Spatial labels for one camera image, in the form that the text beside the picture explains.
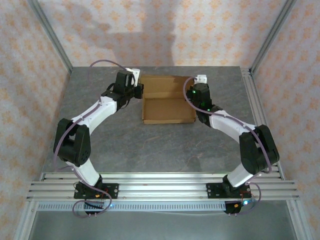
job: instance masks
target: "metal frame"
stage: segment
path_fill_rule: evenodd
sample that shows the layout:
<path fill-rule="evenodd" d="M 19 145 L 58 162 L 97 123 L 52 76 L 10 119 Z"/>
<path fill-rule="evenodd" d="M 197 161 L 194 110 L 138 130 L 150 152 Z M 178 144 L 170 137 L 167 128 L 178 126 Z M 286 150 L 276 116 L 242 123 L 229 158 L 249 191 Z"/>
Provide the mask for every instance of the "metal frame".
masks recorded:
<path fill-rule="evenodd" d="M 37 211 L 71 212 L 74 201 L 41 201 Z M 98 204 L 105 208 L 108 200 Z M 86 212 L 95 212 L 96 208 L 84 204 L 77 204 L 74 209 Z M 225 211 L 226 205 L 221 201 L 117 201 L 112 203 L 108 212 L 212 212 Z"/>
<path fill-rule="evenodd" d="M 287 0 L 285 2 L 285 4 L 283 5 L 283 8 L 281 9 L 280 14 L 276 18 L 275 23 L 273 24 L 272 28 L 270 29 L 270 32 L 268 33 L 266 39 L 264 40 L 258 55 L 256 56 L 256 58 L 253 61 L 252 67 L 250 68 L 250 72 L 252 75 L 254 75 L 256 73 L 261 61 L 265 57 L 268 49 L 270 48 L 271 44 L 273 43 L 274 39 L 276 38 L 282 25 L 286 21 L 287 16 L 291 12 L 291 9 L 295 5 L 296 1 L 297 0 Z"/>
<path fill-rule="evenodd" d="M 71 74 L 73 69 L 72 63 L 70 62 L 39 2 L 37 0 L 27 1 L 39 19 L 53 46 L 57 50 L 69 74 Z M 287 0 L 285 2 L 279 16 L 255 58 L 252 67 L 250 70 L 248 68 L 241 69 L 254 121 L 257 125 L 267 124 L 267 121 L 252 76 L 257 71 L 295 2 L 296 0 Z M 280 162 L 278 162 L 277 165 L 274 165 L 272 170 L 277 171 L 277 173 L 273 173 L 268 176 L 262 175 L 254 180 L 262 186 L 262 200 L 286 200 L 297 239 L 312 240 L 313 237 L 305 216 L 303 204 L 299 199 L 299 193 L 295 182 L 285 180 Z M 104 180 L 108 178 L 109 180 L 113 179 L 121 182 L 121 187 L 119 188 L 119 200 L 117 202 L 128 206 L 126 204 L 141 203 L 143 205 L 151 202 L 158 203 L 158 200 L 161 200 L 163 203 L 164 199 L 167 199 L 168 202 L 171 200 L 171 203 L 173 201 L 176 203 L 181 201 L 184 203 L 187 203 L 188 201 L 191 201 L 190 203 L 199 204 L 207 203 L 208 199 L 204 183 L 215 181 L 221 182 L 221 177 L 223 177 L 221 174 L 215 173 L 142 174 L 105 173 L 103 178 Z M 30 187 L 31 191 L 28 193 L 27 201 L 14 239 L 25 240 L 29 238 L 36 212 L 41 211 L 41 209 L 45 209 L 49 204 L 48 202 L 46 203 L 45 200 L 50 200 L 50 203 L 54 203 L 54 198 L 55 203 L 72 204 L 74 199 L 72 196 L 73 189 L 71 187 L 75 180 L 75 176 L 70 175 L 70 173 L 43 173 L 39 181 L 33 182 Z M 170 195 L 163 197 L 163 194 L 166 193 L 170 193 Z M 215 202 L 224 203 L 224 200 L 225 199 L 218 199 L 218 201 Z"/>
<path fill-rule="evenodd" d="M 243 81 L 248 94 L 250 107 L 254 121 L 257 125 L 266 124 L 266 118 L 259 100 L 256 86 L 248 68 L 241 69 Z M 287 202 L 291 220 L 297 239 L 312 240 L 312 235 L 301 204 L 299 191 L 294 181 L 284 180 L 281 163 L 272 166 L 271 174 L 262 173 L 254 179 L 262 191 L 263 201 L 283 200 Z M 226 173 L 102 173 L 106 182 L 119 183 L 118 199 L 116 204 L 128 205 L 133 203 L 137 208 L 143 208 L 147 204 L 158 205 L 159 202 L 168 204 L 189 203 L 200 204 L 224 204 L 225 200 L 207 198 L 206 183 L 222 182 Z M 27 202 L 23 212 L 15 239 L 28 239 L 35 215 L 40 205 L 41 208 L 49 208 L 49 204 L 73 204 L 73 183 L 78 179 L 73 173 L 43 173 L 39 181 L 32 182 L 27 195 Z M 258 195 L 256 187 L 251 187 L 252 193 Z M 190 208 L 195 211 L 206 211 L 205 208 Z M 53 207 L 52 211 L 70 211 Z"/>
<path fill-rule="evenodd" d="M 248 68 L 242 68 L 241 72 L 255 123 L 257 125 L 268 125 L 253 76 L 251 76 Z M 285 180 L 286 178 L 281 167 L 281 162 L 278 162 L 277 165 L 281 178 Z M 287 200 L 286 203 L 297 239 L 313 240 L 314 238 L 301 200 L 291 199 Z"/>
<path fill-rule="evenodd" d="M 45 15 L 44 11 L 41 8 L 40 3 L 38 0 L 27 0 L 30 7 L 32 8 L 34 14 L 38 18 L 39 22 L 41 23 L 44 31 L 46 32 L 47 36 L 52 42 L 52 45 L 56 49 L 57 53 L 59 54 L 61 60 L 63 61 L 66 69 L 68 70 L 68 73 L 71 74 L 73 66 L 70 62 L 68 55 L 66 54 L 64 48 L 62 47 L 55 31 L 53 30 L 51 24 L 48 21 L 47 16 Z"/>

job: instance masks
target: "white bracket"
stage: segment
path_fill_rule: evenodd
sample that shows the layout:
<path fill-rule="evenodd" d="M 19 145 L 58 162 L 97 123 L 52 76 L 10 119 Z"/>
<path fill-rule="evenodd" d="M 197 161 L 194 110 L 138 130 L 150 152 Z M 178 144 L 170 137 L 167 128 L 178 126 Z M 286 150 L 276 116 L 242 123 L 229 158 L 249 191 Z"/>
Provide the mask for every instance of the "white bracket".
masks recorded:
<path fill-rule="evenodd" d="M 134 76 L 134 79 L 132 79 L 131 81 L 131 84 L 134 85 L 135 87 L 138 85 L 138 79 L 139 79 L 139 76 L 140 76 L 140 69 L 137 69 L 137 68 L 128 68 L 126 67 L 125 68 L 128 72 L 131 72 L 133 73 L 133 76 Z"/>
<path fill-rule="evenodd" d="M 194 79 L 194 84 L 206 84 L 207 83 L 207 75 L 198 75 Z"/>

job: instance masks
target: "cardboard box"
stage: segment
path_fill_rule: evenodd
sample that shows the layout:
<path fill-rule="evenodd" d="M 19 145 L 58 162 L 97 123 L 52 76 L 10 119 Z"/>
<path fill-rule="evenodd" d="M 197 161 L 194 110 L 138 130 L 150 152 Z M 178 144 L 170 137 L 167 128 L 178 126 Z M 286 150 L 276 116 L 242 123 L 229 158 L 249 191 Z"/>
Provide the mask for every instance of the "cardboard box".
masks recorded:
<path fill-rule="evenodd" d="M 186 101 L 183 86 L 188 76 L 142 75 L 142 121 L 145 124 L 194 123 L 196 110 Z M 186 89 L 193 85 L 189 81 Z"/>

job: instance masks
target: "wall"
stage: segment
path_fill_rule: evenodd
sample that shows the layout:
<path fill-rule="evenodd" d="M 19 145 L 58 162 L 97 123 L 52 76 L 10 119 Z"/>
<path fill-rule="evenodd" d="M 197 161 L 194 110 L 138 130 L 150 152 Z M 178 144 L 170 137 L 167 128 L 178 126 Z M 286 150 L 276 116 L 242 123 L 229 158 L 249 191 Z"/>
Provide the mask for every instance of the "wall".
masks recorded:
<path fill-rule="evenodd" d="M 76 67 L 251 67 L 285 0 L 39 2 Z"/>
<path fill-rule="evenodd" d="M 0 239 L 11 240 L 48 153 L 68 75 L 25 0 L 2 0 L 0 16 Z"/>
<path fill-rule="evenodd" d="M 296 1 L 254 77 L 285 176 L 298 180 L 315 239 L 320 236 L 319 13 L 320 1 Z"/>

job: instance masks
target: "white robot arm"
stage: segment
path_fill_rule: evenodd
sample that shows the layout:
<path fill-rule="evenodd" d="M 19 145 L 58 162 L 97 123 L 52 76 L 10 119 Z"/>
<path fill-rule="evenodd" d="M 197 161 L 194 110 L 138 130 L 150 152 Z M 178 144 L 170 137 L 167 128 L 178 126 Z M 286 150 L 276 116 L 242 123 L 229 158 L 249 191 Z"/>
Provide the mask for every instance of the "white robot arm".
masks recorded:
<path fill-rule="evenodd" d="M 223 178 L 223 188 L 230 193 L 279 160 L 279 153 L 269 128 L 255 126 L 229 115 L 212 104 L 205 75 L 198 75 L 186 98 L 196 108 L 200 122 L 227 134 L 240 145 L 241 164 Z"/>
<path fill-rule="evenodd" d="M 86 183 L 82 184 L 84 191 L 88 192 L 84 192 L 84 198 L 94 196 L 92 189 L 87 188 L 87 185 L 97 189 L 102 187 L 102 178 L 89 158 L 90 135 L 107 117 L 116 113 L 124 105 L 128 105 L 131 98 L 142 98 L 144 86 L 138 83 L 139 75 L 139 69 L 120 70 L 115 83 L 102 93 L 95 104 L 71 120 L 64 118 L 58 123 L 53 151 L 57 151 L 57 155 L 73 168 L 81 181 Z M 67 133 L 58 147 L 63 134 L 66 134 L 67 129 L 75 123 L 76 125 Z"/>

